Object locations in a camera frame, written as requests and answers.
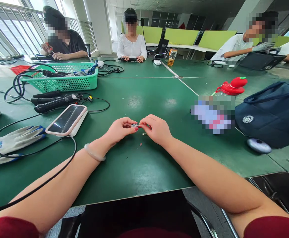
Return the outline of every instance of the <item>grey glove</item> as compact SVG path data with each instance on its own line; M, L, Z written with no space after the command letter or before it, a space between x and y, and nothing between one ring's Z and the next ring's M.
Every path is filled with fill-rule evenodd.
M274 47L276 43L274 42L264 42L260 45L254 46L253 49L251 50L252 52L257 52L257 51L265 51L265 50L270 50L272 47Z

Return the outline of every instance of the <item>red bottle cap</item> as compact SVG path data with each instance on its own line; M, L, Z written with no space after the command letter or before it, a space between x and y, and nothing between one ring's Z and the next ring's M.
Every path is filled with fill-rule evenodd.
M236 96L245 91L243 86L247 84L246 77L235 78L231 83L224 82L222 86L217 88L216 92L222 91L225 94Z

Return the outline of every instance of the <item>laptop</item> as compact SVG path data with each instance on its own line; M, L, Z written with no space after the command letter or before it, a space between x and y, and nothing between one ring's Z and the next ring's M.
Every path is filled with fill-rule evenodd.
M251 52L238 66L253 70L269 70L282 62L286 56Z

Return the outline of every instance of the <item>woman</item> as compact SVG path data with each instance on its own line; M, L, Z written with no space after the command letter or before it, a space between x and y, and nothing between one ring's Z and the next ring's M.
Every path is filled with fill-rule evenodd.
M73 204L101 158L125 136L137 133L139 128L174 158L206 196L228 212L240 238L289 238L289 214L242 177L174 138L161 118L148 115L140 121L139 127L131 127L134 123L137 122L127 117L114 121L102 137L88 145L92 155L86 149L80 150L52 181L23 201L0 211L0 238L43 236ZM33 182L13 200L41 185L67 162L68 159ZM146 237L154 237L154 229L150 229L150 233L144 228L133 230L131 237L140 237L144 231Z
M127 23L128 33L121 34L118 40L117 56L129 61L130 57L137 58L142 63L147 58L147 49L143 35L137 34L138 16L133 8L124 12L124 19Z
M45 6L43 8L46 26L55 30L55 35L42 44L42 55L52 54L55 60L69 60L88 57L86 46L81 36L69 30L65 17L60 11Z

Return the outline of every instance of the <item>computer mouse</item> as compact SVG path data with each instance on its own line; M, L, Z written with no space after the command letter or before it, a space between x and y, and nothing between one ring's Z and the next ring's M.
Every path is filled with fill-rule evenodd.
M247 145L260 154L269 154L272 151L269 145L256 138L248 139Z

